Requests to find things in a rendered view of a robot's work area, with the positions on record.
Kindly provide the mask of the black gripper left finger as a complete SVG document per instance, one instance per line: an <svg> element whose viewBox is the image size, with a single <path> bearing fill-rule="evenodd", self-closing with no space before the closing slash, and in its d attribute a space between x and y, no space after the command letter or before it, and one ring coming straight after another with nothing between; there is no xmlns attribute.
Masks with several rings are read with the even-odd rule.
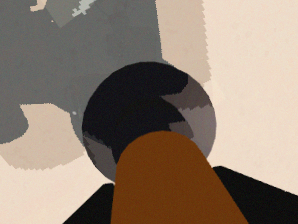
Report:
<svg viewBox="0 0 298 224"><path fill-rule="evenodd" d="M102 184L64 224L110 224L114 184Z"/></svg>

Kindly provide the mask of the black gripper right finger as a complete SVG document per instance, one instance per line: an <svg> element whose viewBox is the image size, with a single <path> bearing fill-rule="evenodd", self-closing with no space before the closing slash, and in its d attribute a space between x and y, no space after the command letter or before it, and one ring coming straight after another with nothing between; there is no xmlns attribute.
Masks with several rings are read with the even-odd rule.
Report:
<svg viewBox="0 0 298 224"><path fill-rule="evenodd" d="M298 194L221 165L213 169L249 224L298 224Z"/></svg>

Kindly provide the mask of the orange knob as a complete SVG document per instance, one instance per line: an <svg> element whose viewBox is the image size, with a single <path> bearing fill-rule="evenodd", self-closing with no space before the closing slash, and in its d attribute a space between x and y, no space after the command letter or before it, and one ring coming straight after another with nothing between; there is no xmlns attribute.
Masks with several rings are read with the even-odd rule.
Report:
<svg viewBox="0 0 298 224"><path fill-rule="evenodd" d="M138 136L116 172L110 224L249 224L204 153L181 133Z"/></svg>

